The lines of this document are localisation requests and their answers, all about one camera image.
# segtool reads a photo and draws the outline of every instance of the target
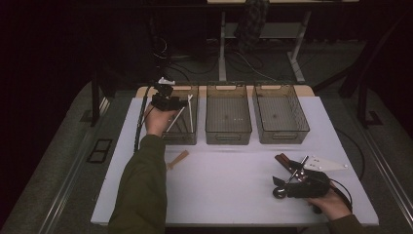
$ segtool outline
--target olive green sweater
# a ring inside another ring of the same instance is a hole
[[[163,234],[167,215],[165,143],[145,136],[122,174],[109,233]],[[328,222],[333,234],[362,234],[354,215]]]

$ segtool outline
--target desk leg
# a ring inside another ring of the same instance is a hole
[[[221,39],[219,43],[219,81],[226,81],[227,71],[225,69],[225,12],[222,12]]]
[[[310,11],[306,12],[301,22],[300,29],[298,30],[298,34],[295,40],[294,50],[292,50],[292,52],[287,53],[289,63],[291,64],[291,68],[294,72],[295,78],[297,79],[298,83],[306,82],[304,80],[304,75],[303,75],[303,72],[301,71],[301,67],[298,64],[297,55],[298,55],[298,52],[300,51],[301,44],[303,43],[304,35],[306,34],[307,25],[310,20],[310,15],[311,15]]]

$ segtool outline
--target plastic bin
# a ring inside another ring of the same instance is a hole
[[[262,144],[303,142],[310,127],[293,86],[256,82],[252,99]]]
[[[208,82],[206,143],[246,145],[251,131],[245,83]]]
[[[163,139],[166,144],[182,144],[195,145],[197,144],[197,126],[198,126],[198,84],[177,83],[173,86],[173,97],[180,97],[180,99],[187,100],[188,95],[192,95],[190,100],[191,106],[188,105],[183,109],[182,113],[176,121],[172,124],[170,122],[167,129],[163,132]]]

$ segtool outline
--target person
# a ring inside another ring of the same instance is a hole
[[[174,114],[176,111],[161,111],[151,104],[146,108],[146,136],[125,166],[115,209],[108,223],[109,233],[165,232],[167,167],[162,132]],[[318,206],[327,216],[332,233],[364,233],[357,218],[333,190],[324,197],[309,198],[307,201]]]

